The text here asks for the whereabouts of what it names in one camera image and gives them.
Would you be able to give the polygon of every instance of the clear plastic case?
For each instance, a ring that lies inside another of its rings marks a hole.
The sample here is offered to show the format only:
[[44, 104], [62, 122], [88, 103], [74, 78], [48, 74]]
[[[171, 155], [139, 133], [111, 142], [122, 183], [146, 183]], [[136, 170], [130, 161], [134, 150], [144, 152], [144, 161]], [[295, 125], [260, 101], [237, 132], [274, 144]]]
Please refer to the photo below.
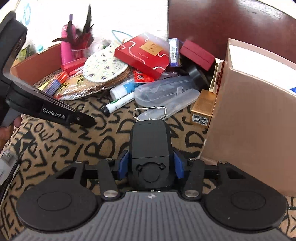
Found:
[[[167, 115], [163, 119], [167, 119], [178, 111], [182, 110], [186, 106], [195, 102], [199, 96], [200, 92], [198, 90], [187, 90], [175, 97], [160, 103], [158, 106], [163, 106], [167, 109]], [[142, 121], [146, 121], [149, 118], [156, 120], [163, 115], [164, 111], [162, 109], [147, 110], [140, 114], [138, 118]]]
[[135, 88], [135, 101], [144, 107], [159, 106], [160, 103], [182, 93], [196, 88], [190, 76], [172, 77], [147, 83]]

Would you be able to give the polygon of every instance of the gold label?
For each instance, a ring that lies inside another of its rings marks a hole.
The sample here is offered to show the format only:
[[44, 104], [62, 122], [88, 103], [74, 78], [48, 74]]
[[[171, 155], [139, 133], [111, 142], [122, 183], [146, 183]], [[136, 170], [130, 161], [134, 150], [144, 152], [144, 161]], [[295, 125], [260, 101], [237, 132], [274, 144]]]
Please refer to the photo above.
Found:
[[162, 47], [148, 40], [140, 47], [140, 49], [152, 54], [153, 56], [156, 56], [162, 50]]

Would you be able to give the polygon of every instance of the brown wooden panel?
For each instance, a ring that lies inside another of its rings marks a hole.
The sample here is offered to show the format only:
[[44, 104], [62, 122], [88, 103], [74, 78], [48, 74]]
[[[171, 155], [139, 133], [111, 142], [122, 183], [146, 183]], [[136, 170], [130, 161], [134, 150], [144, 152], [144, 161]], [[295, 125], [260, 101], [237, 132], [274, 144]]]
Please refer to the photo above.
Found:
[[169, 38], [189, 39], [217, 58], [232, 38], [296, 63], [296, 19], [256, 0], [169, 0], [168, 20]]

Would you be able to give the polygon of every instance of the pink bottle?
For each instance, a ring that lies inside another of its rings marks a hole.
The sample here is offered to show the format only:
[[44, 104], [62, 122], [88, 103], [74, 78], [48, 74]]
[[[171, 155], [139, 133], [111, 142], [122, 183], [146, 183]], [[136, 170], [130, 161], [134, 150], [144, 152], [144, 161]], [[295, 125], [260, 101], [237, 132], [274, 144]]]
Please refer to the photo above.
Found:
[[[72, 21], [73, 15], [70, 14], [69, 19]], [[76, 36], [76, 28], [74, 24], [72, 24], [72, 34], [73, 38]], [[64, 25], [62, 28], [62, 38], [67, 37], [67, 25]], [[62, 56], [62, 64], [69, 63], [73, 60], [71, 44], [62, 41], [61, 43], [61, 56]]]

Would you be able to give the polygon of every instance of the metal ring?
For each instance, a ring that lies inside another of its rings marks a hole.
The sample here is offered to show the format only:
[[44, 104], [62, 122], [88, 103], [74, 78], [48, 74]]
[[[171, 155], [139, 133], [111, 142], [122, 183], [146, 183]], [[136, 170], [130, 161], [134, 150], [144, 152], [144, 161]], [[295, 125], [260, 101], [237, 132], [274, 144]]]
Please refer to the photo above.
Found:
[[153, 109], [164, 109], [164, 114], [163, 114], [160, 118], [158, 118], [157, 120], [162, 120], [162, 119], [164, 119], [164, 118], [166, 117], [166, 107], [164, 107], [164, 106], [159, 106], [159, 107], [143, 107], [143, 108], [136, 108], [136, 109], [134, 109], [134, 111], [133, 111], [133, 118], [134, 118], [135, 120], [137, 120], [137, 121], [142, 121], [142, 120], [140, 120], [138, 117], [136, 117], [136, 111], [137, 111], [137, 110], [153, 110]]

